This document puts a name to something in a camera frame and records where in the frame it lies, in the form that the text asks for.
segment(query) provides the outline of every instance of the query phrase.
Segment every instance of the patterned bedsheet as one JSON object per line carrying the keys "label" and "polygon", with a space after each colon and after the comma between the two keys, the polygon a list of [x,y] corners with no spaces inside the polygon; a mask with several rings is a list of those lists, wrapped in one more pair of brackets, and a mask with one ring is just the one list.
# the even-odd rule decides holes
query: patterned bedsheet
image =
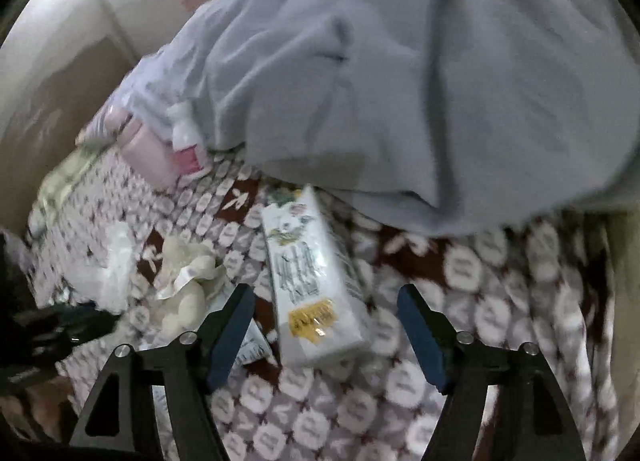
{"label": "patterned bedsheet", "polygon": [[[214,155],[210,175],[158,194],[107,152],[81,181],[41,241],[34,276],[39,304],[74,301],[64,278],[74,261],[106,256],[104,230],[126,221],[136,238],[138,271],[151,284],[164,237],[202,241],[233,282],[254,287],[255,318],[277,354],[271,285],[260,209],[292,187],[264,178],[243,151]],[[282,369],[261,360],[232,371],[210,399],[210,410],[233,460],[418,460],[444,404],[417,365],[396,317],[399,287],[414,282],[432,309],[484,343],[540,345],[566,396],[588,459],[613,459],[616,396],[609,372],[612,292],[608,256],[597,228],[577,214],[538,218],[521,228],[470,237],[426,239],[367,219],[321,194],[339,223],[376,324],[370,353],[330,369]],[[113,335],[76,348],[60,366],[82,406],[111,350],[153,343],[153,288],[132,288],[127,313]],[[165,457],[178,459],[162,391],[156,395]],[[483,418],[492,424],[495,391]],[[476,459],[485,459],[481,433]]]}

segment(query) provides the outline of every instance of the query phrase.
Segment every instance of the red label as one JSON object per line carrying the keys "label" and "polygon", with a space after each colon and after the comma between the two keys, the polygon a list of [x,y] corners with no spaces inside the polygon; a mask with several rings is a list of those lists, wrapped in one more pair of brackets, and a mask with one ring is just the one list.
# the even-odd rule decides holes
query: red label
{"label": "red label", "polygon": [[182,175],[193,174],[194,172],[202,170],[202,166],[200,165],[198,156],[196,155],[195,145],[182,150],[176,150],[174,152],[174,157],[178,164],[178,168],[180,169],[180,174]]}

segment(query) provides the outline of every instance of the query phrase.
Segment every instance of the gray fabric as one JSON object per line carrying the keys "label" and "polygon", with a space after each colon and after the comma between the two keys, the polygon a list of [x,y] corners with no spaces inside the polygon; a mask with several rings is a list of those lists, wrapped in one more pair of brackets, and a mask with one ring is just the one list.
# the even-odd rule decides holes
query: gray fabric
{"label": "gray fabric", "polygon": [[116,97],[419,234],[519,222],[635,151],[638,35],[616,0],[213,0]]}

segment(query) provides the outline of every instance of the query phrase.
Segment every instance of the pink packaging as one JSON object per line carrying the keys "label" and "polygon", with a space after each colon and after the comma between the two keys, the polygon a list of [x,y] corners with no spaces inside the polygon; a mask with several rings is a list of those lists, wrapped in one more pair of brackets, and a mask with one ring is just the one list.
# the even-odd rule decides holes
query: pink packaging
{"label": "pink packaging", "polygon": [[174,187],[180,173],[171,147],[125,110],[116,108],[109,114],[105,125],[119,133],[116,145],[129,166],[155,190]]}

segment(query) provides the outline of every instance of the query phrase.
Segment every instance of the tissue package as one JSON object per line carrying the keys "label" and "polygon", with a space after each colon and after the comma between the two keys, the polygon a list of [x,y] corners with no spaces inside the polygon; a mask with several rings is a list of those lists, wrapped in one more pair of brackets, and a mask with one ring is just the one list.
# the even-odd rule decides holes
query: tissue package
{"label": "tissue package", "polygon": [[346,248],[313,187],[262,210],[280,360],[321,367],[369,346],[371,323]]}

